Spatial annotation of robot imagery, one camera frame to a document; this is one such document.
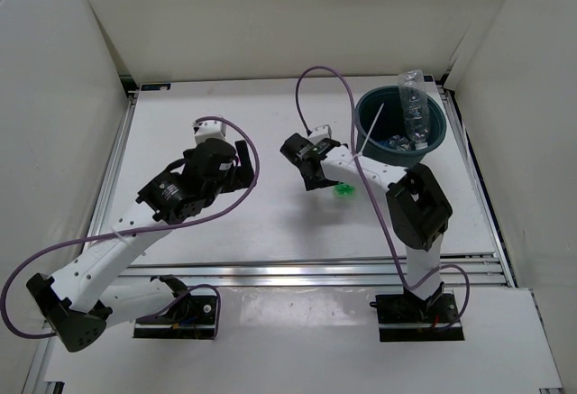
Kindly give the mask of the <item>green plastic bottle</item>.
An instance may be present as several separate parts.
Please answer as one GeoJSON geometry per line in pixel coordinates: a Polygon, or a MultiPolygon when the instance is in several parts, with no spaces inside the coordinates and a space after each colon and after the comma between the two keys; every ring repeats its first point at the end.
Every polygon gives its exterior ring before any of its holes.
{"type": "Polygon", "coordinates": [[[338,183],[333,187],[333,192],[336,197],[339,198],[352,198],[356,197],[356,187],[346,184],[346,183],[338,183]]]}

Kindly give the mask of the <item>clear label-free plastic bottle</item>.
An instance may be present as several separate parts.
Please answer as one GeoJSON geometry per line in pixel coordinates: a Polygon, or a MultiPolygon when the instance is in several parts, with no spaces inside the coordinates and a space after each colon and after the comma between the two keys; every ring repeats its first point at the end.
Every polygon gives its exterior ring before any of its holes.
{"type": "Polygon", "coordinates": [[[421,69],[398,75],[398,93],[403,112],[405,131],[417,151],[428,147],[430,133],[429,106],[425,77],[421,69]]]}

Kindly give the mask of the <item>blue label clear bottle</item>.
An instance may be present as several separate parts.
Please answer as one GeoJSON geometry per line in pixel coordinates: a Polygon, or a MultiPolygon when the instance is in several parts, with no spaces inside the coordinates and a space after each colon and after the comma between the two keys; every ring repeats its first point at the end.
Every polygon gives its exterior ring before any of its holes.
{"type": "Polygon", "coordinates": [[[393,151],[413,151],[414,142],[405,136],[393,135],[386,140],[379,141],[378,145],[393,151]]]}

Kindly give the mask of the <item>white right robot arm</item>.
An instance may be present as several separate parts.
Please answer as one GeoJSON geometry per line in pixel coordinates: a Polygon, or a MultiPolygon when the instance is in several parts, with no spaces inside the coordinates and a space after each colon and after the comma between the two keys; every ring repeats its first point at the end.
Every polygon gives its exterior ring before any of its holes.
{"type": "Polygon", "coordinates": [[[401,272],[405,310],[410,318],[424,322],[437,308],[444,291],[441,279],[441,244],[453,209],[432,171],[418,163],[411,168],[391,166],[354,155],[344,144],[330,138],[317,142],[292,134],[280,153],[297,167],[307,191],[339,183],[365,186],[371,204],[378,208],[378,194],[386,200],[389,223],[406,248],[406,268],[401,272]]]}

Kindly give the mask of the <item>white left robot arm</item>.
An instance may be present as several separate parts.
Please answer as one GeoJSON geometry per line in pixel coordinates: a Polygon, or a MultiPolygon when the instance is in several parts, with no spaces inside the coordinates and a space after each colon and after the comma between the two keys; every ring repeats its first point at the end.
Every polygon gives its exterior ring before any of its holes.
{"type": "Polygon", "coordinates": [[[172,275],[153,276],[141,286],[115,280],[169,233],[199,224],[198,214],[217,196],[253,189],[259,167],[252,142],[209,138],[147,183],[104,238],[51,275],[33,275],[26,288],[67,351],[82,351],[107,328],[134,319],[171,329],[214,319],[219,299],[200,303],[172,275]]]}

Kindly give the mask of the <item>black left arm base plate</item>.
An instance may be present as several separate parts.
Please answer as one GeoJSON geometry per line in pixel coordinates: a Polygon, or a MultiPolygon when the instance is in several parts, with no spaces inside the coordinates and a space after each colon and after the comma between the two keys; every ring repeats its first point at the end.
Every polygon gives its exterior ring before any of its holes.
{"type": "Polygon", "coordinates": [[[133,338],[158,340],[215,340],[222,298],[211,285],[197,285],[180,292],[166,309],[134,322],[133,338]]]}

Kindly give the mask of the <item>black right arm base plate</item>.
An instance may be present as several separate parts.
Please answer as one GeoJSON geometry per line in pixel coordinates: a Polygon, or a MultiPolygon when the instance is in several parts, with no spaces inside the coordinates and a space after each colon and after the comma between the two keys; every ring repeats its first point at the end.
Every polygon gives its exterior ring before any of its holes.
{"type": "Polygon", "coordinates": [[[456,321],[459,312],[452,292],[443,293],[425,313],[403,295],[376,295],[370,307],[377,312],[382,343],[464,340],[463,326],[456,321]]]}

